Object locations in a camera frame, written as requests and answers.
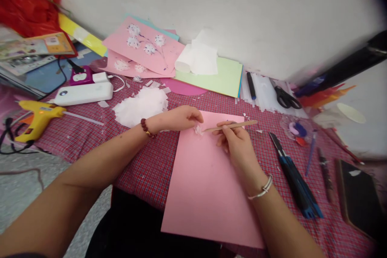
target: bangle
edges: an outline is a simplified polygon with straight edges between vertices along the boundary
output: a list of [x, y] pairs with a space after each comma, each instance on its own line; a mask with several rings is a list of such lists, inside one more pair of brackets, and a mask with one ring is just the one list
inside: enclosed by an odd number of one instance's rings
[[273, 184], [273, 176], [269, 175], [269, 180], [267, 181], [266, 185], [262, 188], [262, 192], [260, 194], [257, 194], [256, 196], [248, 197], [249, 200], [253, 200], [255, 198], [259, 198], [263, 196], [265, 193], [269, 191], [269, 188]]
[[141, 127], [142, 127], [142, 129], [145, 131], [145, 133], [148, 135], [149, 138], [155, 138], [157, 136], [157, 134], [152, 134], [152, 133], [149, 132], [148, 127], [145, 124], [145, 120], [146, 119], [144, 119], [144, 118], [141, 119]]

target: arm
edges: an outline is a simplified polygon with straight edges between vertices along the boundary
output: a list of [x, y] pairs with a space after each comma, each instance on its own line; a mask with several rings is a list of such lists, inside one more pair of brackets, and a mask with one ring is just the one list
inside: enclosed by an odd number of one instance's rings
[[[217, 126], [230, 123], [232, 121], [221, 122]], [[241, 127], [230, 129], [224, 126], [222, 131], [214, 131], [213, 134], [220, 134], [217, 146], [222, 146], [230, 155], [247, 194], [256, 196], [262, 192], [268, 177], [257, 162], [247, 131]], [[320, 247], [286, 206], [274, 185], [268, 193], [255, 198], [252, 203], [271, 257], [324, 257]]]
[[[181, 106], [146, 120], [149, 131], [180, 131], [203, 123]], [[101, 192], [151, 138], [140, 124], [93, 149], [61, 173], [0, 237], [0, 256], [23, 252], [62, 257]]]

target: left hand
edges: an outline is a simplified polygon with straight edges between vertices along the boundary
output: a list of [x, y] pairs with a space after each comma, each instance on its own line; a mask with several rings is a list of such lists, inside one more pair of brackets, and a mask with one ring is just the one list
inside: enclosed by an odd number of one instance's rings
[[161, 130], [181, 131], [193, 128], [195, 123], [203, 123], [200, 111], [191, 106], [180, 106], [147, 119], [146, 123], [151, 133], [157, 134]]

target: paper flower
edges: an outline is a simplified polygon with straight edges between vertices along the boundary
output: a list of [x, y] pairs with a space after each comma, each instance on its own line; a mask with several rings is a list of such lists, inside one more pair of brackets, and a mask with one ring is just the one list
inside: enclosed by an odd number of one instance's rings
[[116, 60], [116, 62], [114, 63], [114, 67], [118, 71], [126, 71], [130, 68], [130, 64], [120, 59], [120, 60]]
[[156, 49], [154, 48], [153, 44], [146, 44], [144, 51], [148, 55], [152, 55], [156, 52]]
[[134, 69], [138, 72], [138, 73], [144, 73], [144, 72], [147, 72], [148, 69], [140, 64], [136, 64], [134, 66]]
[[135, 37], [129, 37], [128, 38], [128, 45], [133, 47], [133, 48], [139, 48], [140, 47], [140, 43], [139, 43], [138, 39], [135, 38]]
[[163, 46], [165, 44], [165, 37], [163, 35], [156, 35], [154, 42], [157, 46]]
[[140, 28], [133, 23], [128, 26], [127, 30], [131, 36], [137, 36], [140, 34]]

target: pink construction paper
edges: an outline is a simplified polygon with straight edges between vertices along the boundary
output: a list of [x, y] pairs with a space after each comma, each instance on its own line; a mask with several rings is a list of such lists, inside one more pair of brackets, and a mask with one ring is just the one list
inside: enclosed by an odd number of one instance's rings
[[164, 75], [172, 73], [184, 49], [183, 44], [132, 17], [127, 17], [102, 43], [147, 69]]
[[126, 77], [140, 76], [143, 79], [174, 77], [176, 75], [175, 69], [169, 73], [164, 73], [163, 75], [155, 73], [154, 71], [147, 69], [146, 67], [116, 53], [111, 49], [108, 50], [108, 65], [102, 70], [124, 75]]
[[206, 89], [195, 87], [193, 85], [183, 83], [175, 79], [163, 78], [160, 79], [160, 81], [162, 83], [165, 83], [165, 86], [169, 87], [172, 92], [180, 95], [195, 96], [208, 92], [208, 90]]
[[[244, 117], [201, 111], [203, 129]], [[180, 132], [161, 231], [264, 248], [256, 213], [217, 137]]]

